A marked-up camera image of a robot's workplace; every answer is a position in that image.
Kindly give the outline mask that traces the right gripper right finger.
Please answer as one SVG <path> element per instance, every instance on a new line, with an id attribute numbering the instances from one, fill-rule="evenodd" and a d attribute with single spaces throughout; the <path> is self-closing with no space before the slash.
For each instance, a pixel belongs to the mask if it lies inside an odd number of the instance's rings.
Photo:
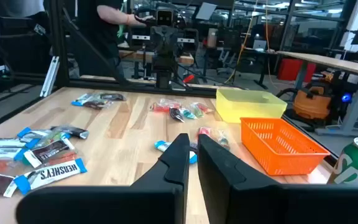
<path id="1" fill-rule="evenodd" d="M 205 134 L 198 176 L 210 224 L 358 224 L 358 186 L 281 184 Z"/>

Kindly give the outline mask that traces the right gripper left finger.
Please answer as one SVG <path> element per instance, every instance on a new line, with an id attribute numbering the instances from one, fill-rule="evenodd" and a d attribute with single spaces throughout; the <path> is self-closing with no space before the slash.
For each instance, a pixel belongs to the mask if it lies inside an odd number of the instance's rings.
<path id="1" fill-rule="evenodd" d="M 25 196 L 18 224 L 184 224 L 190 140 L 179 134 L 130 186 L 46 187 Z"/>

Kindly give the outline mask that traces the white blue Hershey's bar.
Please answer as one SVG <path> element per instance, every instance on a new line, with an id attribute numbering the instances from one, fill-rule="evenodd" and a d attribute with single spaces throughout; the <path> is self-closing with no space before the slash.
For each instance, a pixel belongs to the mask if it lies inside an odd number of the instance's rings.
<path id="1" fill-rule="evenodd" d="M 14 178 L 14 183 L 20 192 L 25 195 L 31 190 L 86 172 L 87 169 L 83 160 L 79 158 L 17 176 Z"/>
<path id="2" fill-rule="evenodd" d="M 30 129 L 29 127 L 24 128 L 17 137 L 21 142 L 25 143 L 25 148 L 32 149 L 38 142 L 50 134 L 52 131 L 49 129 Z"/>
<path id="3" fill-rule="evenodd" d="M 20 147 L 0 148 L 0 161 L 14 161 L 22 157 L 24 149 Z"/>
<path id="4" fill-rule="evenodd" d="M 161 152 L 165 152 L 168 147 L 171 145 L 171 142 L 166 141 L 157 141 L 154 143 L 154 146 L 156 149 L 158 149 Z M 196 164 L 198 161 L 198 149 L 197 149 L 197 143 L 190 142 L 190 164 Z"/>
<path id="5" fill-rule="evenodd" d="M 73 106 L 84 106 L 86 102 L 93 99 L 93 94 L 91 93 L 85 93 L 81 95 L 79 98 L 75 99 L 71 102 Z"/>
<path id="6" fill-rule="evenodd" d="M 0 147 L 24 147 L 25 142 L 15 138 L 0 138 Z"/>

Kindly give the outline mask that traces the teal gummy candy packet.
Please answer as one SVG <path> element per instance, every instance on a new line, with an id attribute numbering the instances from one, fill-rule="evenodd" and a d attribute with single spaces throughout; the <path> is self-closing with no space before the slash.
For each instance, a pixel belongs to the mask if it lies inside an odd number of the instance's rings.
<path id="1" fill-rule="evenodd" d="M 196 117 L 196 115 L 191 112 L 189 109 L 186 108 L 180 108 L 180 113 L 182 114 L 182 116 L 186 119 L 198 119 Z"/>
<path id="2" fill-rule="evenodd" d="M 220 144 L 223 148 L 230 151 L 231 147 L 229 145 L 229 141 L 226 137 L 226 135 L 222 131 L 218 131 L 214 133 L 214 139 L 218 144 Z"/>

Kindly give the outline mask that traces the purple gummy candy packet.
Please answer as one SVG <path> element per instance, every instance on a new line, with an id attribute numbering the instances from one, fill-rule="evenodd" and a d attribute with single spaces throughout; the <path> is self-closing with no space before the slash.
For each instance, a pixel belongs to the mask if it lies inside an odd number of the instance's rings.
<path id="1" fill-rule="evenodd" d="M 184 123 L 183 116 L 180 113 L 178 108 L 171 107 L 169 108 L 169 115 L 175 120 Z"/>

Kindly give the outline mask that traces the dark brown chip bag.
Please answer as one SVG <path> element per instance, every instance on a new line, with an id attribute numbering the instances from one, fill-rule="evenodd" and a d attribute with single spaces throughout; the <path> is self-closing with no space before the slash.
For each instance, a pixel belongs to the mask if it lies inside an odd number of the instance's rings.
<path id="1" fill-rule="evenodd" d="M 55 158 L 63 152 L 71 152 L 74 149 L 73 144 L 67 138 L 63 138 L 46 146 L 27 150 L 24 153 L 24 158 L 33 168 L 37 168 L 47 163 L 51 158 Z"/>

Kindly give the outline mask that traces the person's hand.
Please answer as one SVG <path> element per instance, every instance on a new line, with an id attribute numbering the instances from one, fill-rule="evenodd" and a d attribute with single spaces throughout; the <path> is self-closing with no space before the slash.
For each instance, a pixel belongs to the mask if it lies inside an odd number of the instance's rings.
<path id="1" fill-rule="evenodd" d="M 155 22 L 154 16 L 139 17 L 135 15 L 134 19 L 135 19 L 135 26 L 141 26 L 141 27 L 146 27 L 147 25 Z"/>

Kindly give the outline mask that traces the wooden workbench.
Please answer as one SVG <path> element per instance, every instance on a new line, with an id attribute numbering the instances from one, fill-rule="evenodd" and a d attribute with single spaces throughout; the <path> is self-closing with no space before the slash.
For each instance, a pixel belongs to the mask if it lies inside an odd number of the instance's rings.
<path id="1" fill-rule="evenodd" d="M 155 55 L 154 52 L 143 50 L 119 50 L 119 56 L 121 60 L 128 60 L 128 61 L 136 61 L 136 62 L 143 62 L 145 60 L 146 63 L 151 63 L 153 59 L 157 59 L 160 57 L 163 57 L 163 54 L 157 54 Z M 173 60 L 176 63 L 184 64 L 184 65 L 193 65 L 195 60 L 192 55 L 182 55 L 179 57 L 176 57 L 173 54 L 166 54 L 167 58 L 169 60 Z"/>

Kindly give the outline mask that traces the orange plastic basket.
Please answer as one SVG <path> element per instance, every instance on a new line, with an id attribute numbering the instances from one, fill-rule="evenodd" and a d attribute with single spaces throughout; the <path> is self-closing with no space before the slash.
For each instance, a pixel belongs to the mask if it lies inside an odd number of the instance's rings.
<path id="1" fill-rule="evenodd" d="M 241 118 L 241 140 L 268 175 L 310 174 L 331 155 L 281 118 Z"/>

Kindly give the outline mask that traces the person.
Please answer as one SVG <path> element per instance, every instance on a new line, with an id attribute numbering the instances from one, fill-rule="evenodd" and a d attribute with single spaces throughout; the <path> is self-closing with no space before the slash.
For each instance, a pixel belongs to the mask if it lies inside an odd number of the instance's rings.
<path id="1" fill-rule="evenodd" d="M 119 58 L 118 37 L 119 26 L 104 21 L 97 12 L 97 7 L 107 6 L 120 10 L 123 0 L 78 0 L 78 17 L 76 24 L 80 32 L 101 55 L 114 67 L 118 74 L 124 75 Z M 97 56 L 80 53 L 84 59 L 78 62 L 79 74 L 110 76 L 109 67 L 104 65 Z"/>

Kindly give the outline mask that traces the yellow plastic basket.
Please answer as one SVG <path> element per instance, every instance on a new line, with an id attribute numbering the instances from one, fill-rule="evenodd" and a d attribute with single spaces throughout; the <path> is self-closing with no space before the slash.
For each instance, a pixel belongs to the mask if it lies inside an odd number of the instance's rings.
<path id="1" fill-rule="evenodd" d="M 287 102 L 267 91 L 216 91 L 216 111 L 227 123 L 240 123 L 240 118 L 281 118 L 287 105 Z"/>

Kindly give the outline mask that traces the orange shop vacuum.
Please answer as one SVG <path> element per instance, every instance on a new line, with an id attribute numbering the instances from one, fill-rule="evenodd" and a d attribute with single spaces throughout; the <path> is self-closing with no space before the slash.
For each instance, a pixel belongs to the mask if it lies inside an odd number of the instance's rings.
<path id="1" fill-rule="evenodd" d="M 311 86 L 297 91 L 293 109 L 306 119 L 326 119 L 331 109 L 331 90 L 325 86 Z"/>

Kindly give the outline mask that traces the silver aluminium extrusion bar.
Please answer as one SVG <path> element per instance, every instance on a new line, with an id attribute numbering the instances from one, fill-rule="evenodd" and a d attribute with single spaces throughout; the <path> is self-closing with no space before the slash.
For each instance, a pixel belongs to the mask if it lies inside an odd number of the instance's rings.
<path id="1" fill-rule="evenodd" d="M 45 98 L 49 94 L 51 94 L 59 67 L 60 67 L 60 57 L 53 56 L 44 80 L 42 90 L 40 92 L 40 97 Z"/>

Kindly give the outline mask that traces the red cabinet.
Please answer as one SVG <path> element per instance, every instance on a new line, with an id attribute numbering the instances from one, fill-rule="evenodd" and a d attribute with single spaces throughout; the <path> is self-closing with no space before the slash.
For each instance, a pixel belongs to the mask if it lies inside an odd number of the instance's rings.
<path id="1" fill-rule="evenodd" d="M 278 69 L 277 78 L 279 80 L 295 81 L 302 64 L 303 62 L 298 59 L 290 59 L 290 58 L 282 59 L 280 67 Z M 315 70 L 316 70 L 316 64 L 309 63 L 307 66 L 306 77 L 304 79 L 304 82 L 311 81 L 311 78 Z"/>

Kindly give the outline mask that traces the wooden top desk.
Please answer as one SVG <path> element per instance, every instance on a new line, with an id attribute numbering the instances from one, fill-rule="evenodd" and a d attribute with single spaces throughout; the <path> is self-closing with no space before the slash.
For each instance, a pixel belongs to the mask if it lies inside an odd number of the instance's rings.
<path id="1" fill-rule="evenodd" d="M 287 57 L 297 58 L 303 61 L 301 70 L 298 72 L 296 78 L 295 87 L 301 88 L 302 83 L 306 76 L 306 69 L 308 64 L 316 63 L 320 65 L 325 65 L 329 68 L 336 68 L 340 71 L 347 72 L 349 74 L 358 75 L 358 63 L 350 62 L 347 60 L 340 60 L 331 57 L 325 57 L 315 54 L 303 54 L 303 53 L 294 53 L 294 52 L 285 52 L 278 51 L 280 55 Z M 355 128 L 356 120 L 358 117 L 358 90 L 356 91 L 352 102 L 347 109 L 346 115 L 342 120 L 341 124 L 326 126 L 324 128 L 315 129 L 315 133 L 319 135 L 337 135 L 337 136 L 358 136 L 358 128 Z"/>

